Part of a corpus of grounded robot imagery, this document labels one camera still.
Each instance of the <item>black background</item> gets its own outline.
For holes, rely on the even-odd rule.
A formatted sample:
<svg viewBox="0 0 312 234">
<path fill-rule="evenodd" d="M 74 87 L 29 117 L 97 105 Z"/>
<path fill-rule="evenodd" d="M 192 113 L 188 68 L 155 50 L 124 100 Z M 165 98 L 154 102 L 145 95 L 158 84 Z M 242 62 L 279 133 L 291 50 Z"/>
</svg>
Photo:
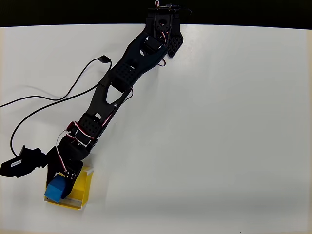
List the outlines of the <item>black background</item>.
<svg viewBox="0 0 312 234">
<path fill-rule="evenodd" d="M 172 0 L 192 9 L 191 24 L 248 25 L 312 29 L 312 0 Z M 153 0 L 0 0 L 0 27 L 145 23 Z"/>
</svg>

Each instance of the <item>blue cube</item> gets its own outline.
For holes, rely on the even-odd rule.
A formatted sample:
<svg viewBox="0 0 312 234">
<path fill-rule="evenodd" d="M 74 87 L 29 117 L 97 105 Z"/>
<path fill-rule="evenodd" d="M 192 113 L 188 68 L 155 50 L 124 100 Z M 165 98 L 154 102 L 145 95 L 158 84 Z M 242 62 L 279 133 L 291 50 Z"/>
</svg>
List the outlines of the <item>blue cube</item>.
<svg viewBox="0 0 312 234">
<path fill-rule="evenodd" d="M 65 186 L 65 178 L 62 177 L 60 174 L 57 174 L 54 179 L 48 184 L 44 195 L 55 202 L 59 202 L 65 190 Z"/>
</svg>

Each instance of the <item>robotic arm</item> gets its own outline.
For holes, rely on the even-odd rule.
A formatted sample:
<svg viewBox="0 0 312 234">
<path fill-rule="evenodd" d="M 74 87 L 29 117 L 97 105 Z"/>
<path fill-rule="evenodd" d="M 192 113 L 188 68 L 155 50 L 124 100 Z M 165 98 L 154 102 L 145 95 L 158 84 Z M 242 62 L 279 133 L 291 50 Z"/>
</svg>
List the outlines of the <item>robotic arm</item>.
<svg viewBox="0 0 312 234">
<path fill-rule="evenodd" d="M 40 149 L 23 146 L 18 157 L 2 164 L 0 174 L 7 177 L 21 177 L 36 167 L 48 165 L 47 186 L 57 173 L 64 177 L 61 198 L 66 198 L 82 169 L 85 159 L 98 138 L 106 129 L 117 110 L 133 92 L 136 81 L 159 64 L 168 53 L 173 57 L 183 43 L 180 32 L 179 6 L 166 5 L 149 9 L 144 30 L 129 44 L 121 60 L 100 80 L 88 110 L 78 122 L 71 122 L 60 143 L 47 154 Z M 106 56 L 101 62 L 111 62 Z M 108 89 L 113 86 L 121 92 L 119 99 L 111 104 L 106 101 Z"/>
</svg>

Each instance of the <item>yellow container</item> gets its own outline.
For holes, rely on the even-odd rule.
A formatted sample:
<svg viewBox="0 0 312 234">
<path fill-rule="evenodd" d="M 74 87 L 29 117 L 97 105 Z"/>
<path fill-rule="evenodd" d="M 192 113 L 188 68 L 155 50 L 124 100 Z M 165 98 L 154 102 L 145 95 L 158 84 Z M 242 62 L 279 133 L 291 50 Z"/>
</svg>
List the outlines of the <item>yellow container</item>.
<svg viewBox="0 0 312 234">
<path fill-rule="evenodd" d="M 51 199 L 44 197 L 46 202 L 72 208 L 75 210 L 81 210 L 87 203 L 89 198 L 91 178 L 93 175 L 93 168 L 83 166 L 80 174 L 74 184 L 72 192 L 65 198 L 61 199 L 58 203 Z"/>
</svg>

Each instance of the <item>white surface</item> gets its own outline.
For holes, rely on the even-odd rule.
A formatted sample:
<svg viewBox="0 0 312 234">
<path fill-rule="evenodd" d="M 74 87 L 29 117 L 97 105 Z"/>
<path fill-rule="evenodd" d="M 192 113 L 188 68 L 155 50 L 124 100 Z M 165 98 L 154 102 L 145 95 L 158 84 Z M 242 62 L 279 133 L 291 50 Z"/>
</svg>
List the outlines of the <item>white surface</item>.
<svg viewBox="0 0 312 234">
<path fill-rule="evenodd" d="M 1 103 L 65 94 L 85 64 L 114 64 L 143 25 L 6 28 Z M 307 228 L 309 90 L 303 30 L 183 25 L 184 44 L 146 73 L 86 163 L 89 202 L 74 211 L 43 201 L 46 169 L 1 177 L 6 229 L 60 233 L 266 233 Z M 93 86 L 94 64 L 73 93 Z M 46 109 L 18 130 L 47 152 L 92 94 Z M 110 100 L 117 92 L 110 93 Z M 1 162 L 10 135 L 45 100 L 1 110 Z"/>
</svg>

